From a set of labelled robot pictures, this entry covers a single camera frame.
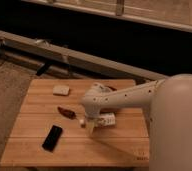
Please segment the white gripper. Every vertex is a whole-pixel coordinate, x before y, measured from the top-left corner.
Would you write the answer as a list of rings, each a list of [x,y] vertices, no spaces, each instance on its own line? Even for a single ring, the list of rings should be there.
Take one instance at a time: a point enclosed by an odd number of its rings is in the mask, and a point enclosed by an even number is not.
[[[85,114],[85,120],[86,123],[86,130],[88,135],[91,135],[95,128],[95,121],[98,119],[99,114],[92,114],[92,113],[86,113]]]

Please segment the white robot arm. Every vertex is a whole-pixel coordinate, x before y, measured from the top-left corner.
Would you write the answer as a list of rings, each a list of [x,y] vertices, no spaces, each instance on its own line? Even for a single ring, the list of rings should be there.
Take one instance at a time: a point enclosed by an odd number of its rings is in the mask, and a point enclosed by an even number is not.
[[[149,126],[149,171],[192,171],[192,74],[111,92],[95,83],[82,105],[89,122],[103,109],[143,108]]]

